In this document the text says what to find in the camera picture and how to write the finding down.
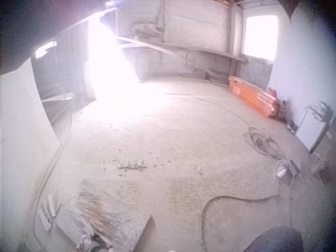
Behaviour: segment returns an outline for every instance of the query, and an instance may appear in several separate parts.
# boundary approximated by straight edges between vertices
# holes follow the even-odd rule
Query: concrete floor
[[[331,221],[332,202],[328,188],[309,174],[304,146],[285,125],[207,81],[157,79],[139,85],[140,95],[127,97],[129,103],[122,107],[115,98],[74,114],[72,133],[42,198],[57,191],[65,203],[89,180],[153,216],[155,227],[139,250],[201,251],[199,218],[208,199],[278,193],[272,178],[276,160],[245,142],[247,125],[229,109],[276,140],[289,159],[302,163],[302,173],[293,186],[292,220],[285,187],[265,203],[225,199],[211,205],[206,219],[209,251],[242,251],[262,232],[291,222],[307,250],[316,246]],[[148,168],[121,172],[117,165],[128,160],[144,161]],[[52,235],[46,234],[39,219],[36,230],[49,251],[74,251],[54,228]]]

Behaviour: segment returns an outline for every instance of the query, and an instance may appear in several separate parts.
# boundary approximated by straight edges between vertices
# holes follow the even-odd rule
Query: white wall
[[[128,0],[118,9],[118,34],[227,52],[228,7],[210,0]]]
[[[269,87],[289,101],[293,120],[300,123],[305,107],[324,101],[336,111],[334,38],[319,16],[299,4],[278,47]]]
[[[15,250],[37,179],[59,147],[37,92],[31,60],[1,76],[1,247]]]

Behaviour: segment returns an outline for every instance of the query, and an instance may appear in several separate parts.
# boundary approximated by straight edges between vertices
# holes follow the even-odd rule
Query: wooden board on floor
[[[96,232],[115,251],[130,252],[137,245],[149,215],[83,181],[78,193],[61,209],[56,224],[74,244],[82,235]]]

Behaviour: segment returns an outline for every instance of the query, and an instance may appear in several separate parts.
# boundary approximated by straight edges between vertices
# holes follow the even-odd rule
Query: dusty floor
[[[276,140],[289,159],[302,163],[302,173],[293,185],[292,220],[287,188],[265,203],[227,199],[210,206],[209,251],[242,251],[262,232],[291,223],[301,231],[307,250],[318,243],[330,221],[331,200],[327,188],[309,174],[304,146],[285,125],[207,81],[176,78],[139,85],[140,95],[127,97],[123,107],[116,98],[73,115],[71,135],[42,198],[57,191],[64,204],[87,179],[153,216],[155,227],[140,250],[201,251],[199,218],[209,198],[278,193],[272,178],[276,160],[245,142],[247,125],[233,112]],[[148,168],[118,170],[128,160],[144,161]],[[74,251],[55,227],[46,234],[37,219],[36,230],[50,251]]]

